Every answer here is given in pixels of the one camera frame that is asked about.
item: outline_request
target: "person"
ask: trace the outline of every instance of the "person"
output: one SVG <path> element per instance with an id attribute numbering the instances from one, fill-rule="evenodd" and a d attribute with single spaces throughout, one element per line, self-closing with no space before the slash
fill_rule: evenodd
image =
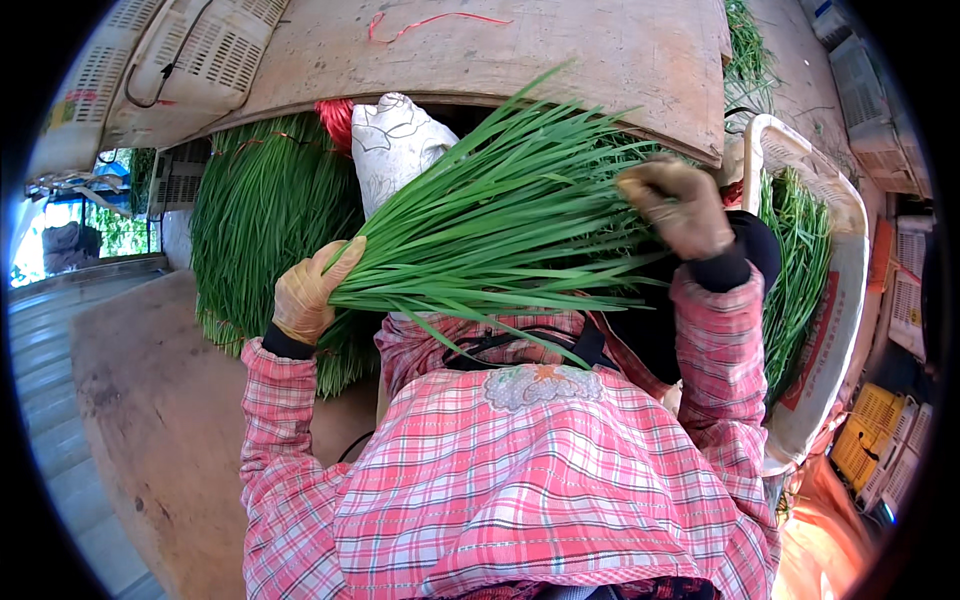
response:
<path id="1" fill-rule="evenodd" d="M 366 239 L 323 273 L 347 243 L 334 242 L 277 281 L 273 321 L 243 350 L 249 597 L 770 596 L 780 539 L 760 479 L 764 277 L 707 174 L 656 156 L 618 184 L 684 261 L 670 288 L 678 417 L 591 313 L 498 318 L 568 344 L 590 371 L 483 324 L 425 317 L 472 357 L 456 359 L 388 316 L 375 341 L 389 409 L 355 463 L 321 465 L 314 346 Z"/>

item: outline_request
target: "black sleeve cuff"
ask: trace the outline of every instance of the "black sleeve cuff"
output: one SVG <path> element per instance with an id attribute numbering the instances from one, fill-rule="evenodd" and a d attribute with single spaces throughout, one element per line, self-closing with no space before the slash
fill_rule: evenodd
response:
<path id="1" fill-rule="evenodd" d="M 746 251 L 737 243 L 731 244 L 726 252 L 707 260 L 690 260 L 690 274 L 693 280 L 708 292 L 723 294 L 750 280 L 750 263 Z"/>
<path id="2" fill-rule="evenodd" d="M 273 321 L 267 325 L 267 332 L 263 334 L 263 349 L 279 356 L 294 360 L 309 360 L 317 352 L 317 347 L 295 340 L 280 330 Z"/>

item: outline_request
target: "yellow work glove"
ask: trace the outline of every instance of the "yellow work glove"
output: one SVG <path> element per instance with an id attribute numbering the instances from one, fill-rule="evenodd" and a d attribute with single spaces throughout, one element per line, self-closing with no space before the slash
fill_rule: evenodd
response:
<path id="1" fill-rule="evenodd" d="M 367 238 L 363 235 L 353 238 L 343 255 L 324 273 L 326 263 L 346 243 L 345 240 L 330 242 L 276 281 L 274 324 L 287 337 L 313 346 L 333 323 L 333 307 L 327 306 L 326 301 L 360 262 Z"/>
<path id="2" fill-rule="evenodd" d="M 716 182 L 679 158 L 650 156 L 621 173 L 616 184 L 681 259 L 713 258 L 733 244 Z"/>

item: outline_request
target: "pink plaid shirt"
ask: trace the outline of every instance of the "pink plaid shirt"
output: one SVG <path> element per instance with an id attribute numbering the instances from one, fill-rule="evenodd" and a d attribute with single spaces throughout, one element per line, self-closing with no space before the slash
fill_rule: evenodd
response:
<path id="1" fill-rule="evenodd" d="M 314 362 L 251 340 L 248 596 L 510 598 L 529 593 L 509 582 L 629 590 L 672 576 L 710 580 L 725 598 L 769 597 L 780 539 L 759 475 L 761 286 L 754 270 L 712 294 L 678 270 L 679 422 L 631 382 L 615 338 L 606 350 L 623 373 L 561 366 L 526 342 L 483 358 L 538 364 L 456 372 L 416 324 L 388 318 L 376 341 L 392 401 L 353 465 L 311 454 Z M 442 315 L 431 324 L 450 339 L 487 329 Z"/>

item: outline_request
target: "yellow plastic crate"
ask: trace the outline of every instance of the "yellow plastic crate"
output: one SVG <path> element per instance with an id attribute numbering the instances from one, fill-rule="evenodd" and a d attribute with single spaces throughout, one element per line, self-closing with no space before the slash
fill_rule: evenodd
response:
<path id="1" fill-rule="evenodd" d="M 847 426 L 830 452 L 830 458 L 853 484 L 855 492 L 863 489 L 874 472 L 877 460 L 871 454 L 883 454 L 905 403 L 903 396 L 896 396 L 872 383 L 864 384 L 860 390 L 847 418 Z"/>

